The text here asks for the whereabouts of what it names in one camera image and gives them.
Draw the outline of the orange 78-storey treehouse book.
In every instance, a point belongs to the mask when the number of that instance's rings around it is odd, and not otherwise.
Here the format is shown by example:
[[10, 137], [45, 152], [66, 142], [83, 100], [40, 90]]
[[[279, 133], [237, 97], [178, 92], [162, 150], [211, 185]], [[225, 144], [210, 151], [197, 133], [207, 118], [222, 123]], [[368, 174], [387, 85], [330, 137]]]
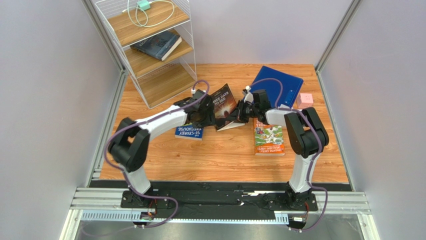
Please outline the orange 78-storey treehouse book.
[[254, 118], [253, 129], [255, 155], [284, 156], [286, 154], [282, 126], [267, 125]]

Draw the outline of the blue 91-storey treehouse book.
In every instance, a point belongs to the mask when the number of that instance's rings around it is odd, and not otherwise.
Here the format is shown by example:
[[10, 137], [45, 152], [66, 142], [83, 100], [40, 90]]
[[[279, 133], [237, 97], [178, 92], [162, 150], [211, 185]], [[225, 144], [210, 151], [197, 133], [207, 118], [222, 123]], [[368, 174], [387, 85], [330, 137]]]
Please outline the blue 91-storey treehouse book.
[[193, 124], [185, 124], [175, 129], [174, 136], [176, 138], [201, 141], [204, 129], [194, 127]]

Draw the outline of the three days to see book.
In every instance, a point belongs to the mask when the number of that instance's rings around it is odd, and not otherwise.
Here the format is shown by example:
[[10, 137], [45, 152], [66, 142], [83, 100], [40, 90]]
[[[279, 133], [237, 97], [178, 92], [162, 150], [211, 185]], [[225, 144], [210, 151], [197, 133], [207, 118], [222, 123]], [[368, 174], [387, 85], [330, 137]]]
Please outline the three days to see book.
[[236, 109], [237, 102], [233, 96], [231, 88], [226, 83], [220, 89], [211, 94], [214, 104], [214, 115], [217, 132], [244, 126], [245, 123], [228, 119], [231, 113]]

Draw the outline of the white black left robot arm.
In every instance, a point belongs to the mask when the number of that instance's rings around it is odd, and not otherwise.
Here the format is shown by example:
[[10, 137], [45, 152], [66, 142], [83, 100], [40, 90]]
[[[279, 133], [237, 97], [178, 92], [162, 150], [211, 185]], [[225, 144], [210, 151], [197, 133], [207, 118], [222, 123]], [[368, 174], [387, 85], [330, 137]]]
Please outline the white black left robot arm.
[[196, 90], [191, 97], [175, 102], [166, 110], [151, 117], [132, 120], [124, 118], [104, 147], [117, 163], [115, 168], [123, 173], [129, 190], [141, 200], [156, 199], [147, 195], [151, 183], [144, 164], [150, 142], [163, 133], [192, 123], [196, 128], [215, 124], [214, 103], [210, 95]]

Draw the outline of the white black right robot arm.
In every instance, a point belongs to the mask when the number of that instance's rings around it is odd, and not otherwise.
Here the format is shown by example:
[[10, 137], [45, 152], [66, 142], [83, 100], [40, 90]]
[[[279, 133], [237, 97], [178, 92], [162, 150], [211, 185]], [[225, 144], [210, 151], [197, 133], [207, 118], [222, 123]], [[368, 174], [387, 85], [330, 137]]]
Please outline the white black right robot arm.
[[265, 125], [286, 128], [289, 142], [295, 153], [292, 175], [288, 181], [284, 203], [290, 209], [297, 209], [312, 199], [312, 177], [316, 162], [329, 144], [329, 135], [313, 107], [302, 110], [286, 106], [271, 106], [266, 90], [245, 92], [228, 116], [227, 121], [247, 123], [250, 118]]

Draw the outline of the nineteen eighty-four book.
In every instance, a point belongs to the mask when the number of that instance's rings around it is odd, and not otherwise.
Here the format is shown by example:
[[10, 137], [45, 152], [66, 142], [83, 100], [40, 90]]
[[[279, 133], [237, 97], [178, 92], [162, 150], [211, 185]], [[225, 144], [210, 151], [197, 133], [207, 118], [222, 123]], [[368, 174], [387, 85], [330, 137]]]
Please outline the nineteen eighty-four book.
[[164, 61], [177, 48], [182, 40], [182, 37], [174, 32], [163, 31], [132, 44], [130, 48], [147, 54], [157, 60]]

